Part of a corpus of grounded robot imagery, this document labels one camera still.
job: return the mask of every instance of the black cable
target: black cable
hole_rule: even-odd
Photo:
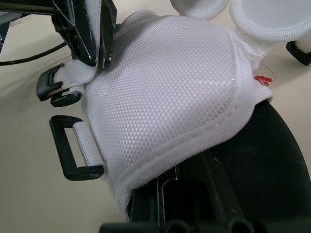
[[[35,56],[32,57],[28,57],[28,58],[24,58],[24,59],[20,59],[20,60],[15,60],[15,61],[9,61],[9,62],[0,62],[0,66],[9,66],[9,65],[15,65],[15,64],[20,64],[20,63],[25,63],[25,62],[30,62],[30,61],[34,61],[37,60],[41,57],[44,57],[46,55],[49,55],[57,50],[60,50],[61,48],[65,47],[67,44],[64,42],[56,47],[54,47],[53,49],[47,50],[43,53],[37,54]]]

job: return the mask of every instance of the white mesh fabric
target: white mesh fabric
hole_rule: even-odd
[[[228,5],[229,0],[171,0],[173,8],[182,16],[212,19]]]
[[[256,104],[256,64],[246,43],[204,19],[124,25],[111,67],[84,99],[121,212],[133,189],[242,129]]]

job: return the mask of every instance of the white strap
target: white strap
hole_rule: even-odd
[[[96,145],[93,133],[86,122],[77,122],[73,125],[74,134],[78,140],[86,166],[104,165],[103,158]]]

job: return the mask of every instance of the black plastic frame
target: black plastic frame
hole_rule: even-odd
[[[104,173],[103,166],[77,167],[74,160],[65,128],[72,129],[73,125],[82,120],[72,116],[53,116],[50,126],[56,144],[59,160],[65,177],[70,181],[87,181],[100,178]]]

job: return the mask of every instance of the red tag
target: red tag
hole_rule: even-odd
[[[260,84],[263,86],[269,86],[269,83],[272,82],[272,79],[266,78],[263,76],[256,76],[256,77],[254,77],[254,79],[257,80],[258,82],[260,82]]]

